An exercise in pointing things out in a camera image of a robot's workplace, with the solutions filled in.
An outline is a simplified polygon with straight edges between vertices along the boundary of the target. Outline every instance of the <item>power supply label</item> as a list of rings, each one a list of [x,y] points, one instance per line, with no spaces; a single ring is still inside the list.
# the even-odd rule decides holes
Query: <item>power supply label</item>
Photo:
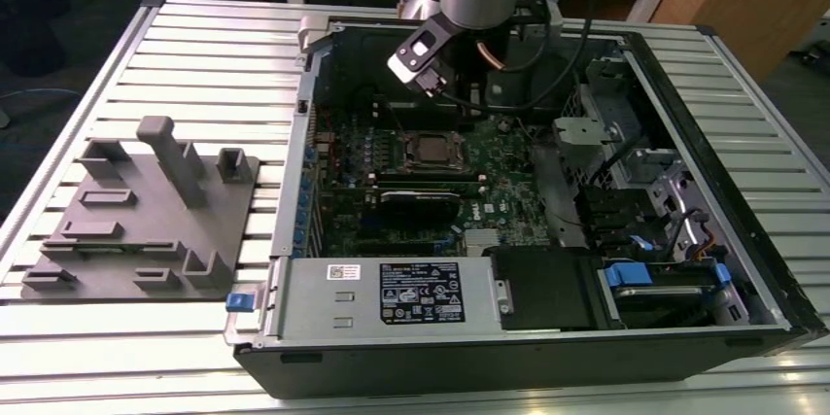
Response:
[[[457,262],[381,263],[380,319],[387,325],[463,323]]]

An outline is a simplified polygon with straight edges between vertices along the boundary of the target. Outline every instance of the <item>motherboard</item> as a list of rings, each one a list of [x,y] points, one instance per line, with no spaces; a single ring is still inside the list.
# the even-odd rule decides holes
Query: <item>motherboard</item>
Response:
[[[372,123],[336,110],[317,119],[323,256],[476,256],[549,243],[517,120],[465,132]]]

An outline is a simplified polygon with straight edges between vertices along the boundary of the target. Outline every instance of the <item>metal slotted surface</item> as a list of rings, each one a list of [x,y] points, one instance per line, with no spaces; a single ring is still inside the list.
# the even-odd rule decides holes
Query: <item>metal slotted surface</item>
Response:
[[[69,145],[125,138],[130,152],[144,115],[176,120],[175,136],[200,154],[241,146],[264,165],[243,243],[237,282],[264,279],[276,201],[284,174],[292,105],[300,78],[295,33],[312,13],[392,17],[392,12],[321,6],[167,0],[140,25],[116,73]],[[568,26],[579,27],[578,21]],[[827,174],[803,142],[716,41],[684,26],[599,22],[646,37],[688,109],[768,230],[824,321],[830,321],[830,192]],[[0,287],[0,412],[134,413],[284,410],[316,413],[579,413],[651,411],[708,414],[822,413],[830,406],[830,339],[775,357],[744,359],[679,383],[568,388],[419,398],[275,400],[239,368],[221,331],[221,303],[17,304],[22,273],[37,261],[40,240],[57,226],[85,173],[58,167],[45,184],[18,242],[2,258]],[[237,329],[253,329],[244,315]]]

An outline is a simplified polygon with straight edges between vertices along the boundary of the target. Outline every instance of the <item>blue tab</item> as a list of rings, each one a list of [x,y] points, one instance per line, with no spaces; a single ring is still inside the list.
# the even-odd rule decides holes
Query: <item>blue tab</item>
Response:
[[[253,294],[228,294],[224,309],[228,313],[252,313]]]
[[[654,251],[654,245],[651,243],[648,243],[643,239],[643,237],[640,237],[639,235],[628,235],[628,237],[631,237],[631,240],[634,240],[634,243],[636,243],[636,245],[639,245],[639,248],[642,248],[647,252]]]
[[[616,262],[604,269],[610,287],[650,286],[651,274],[644,262]]]
[[[726,268],[726,264],[718,263],[715,266],[715,276],[716,280],[720,281],[720,284],[728,284],[731,282],[731,274],[728,273],[728,269]]]

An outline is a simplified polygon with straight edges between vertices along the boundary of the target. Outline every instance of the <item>barcode sticker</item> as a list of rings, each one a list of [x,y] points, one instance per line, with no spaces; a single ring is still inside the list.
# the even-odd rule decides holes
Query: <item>barcode sticker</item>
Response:
[[[325,278],[329,281],[359,281],[360,265],[359,264],[329,264],[327,268]]]

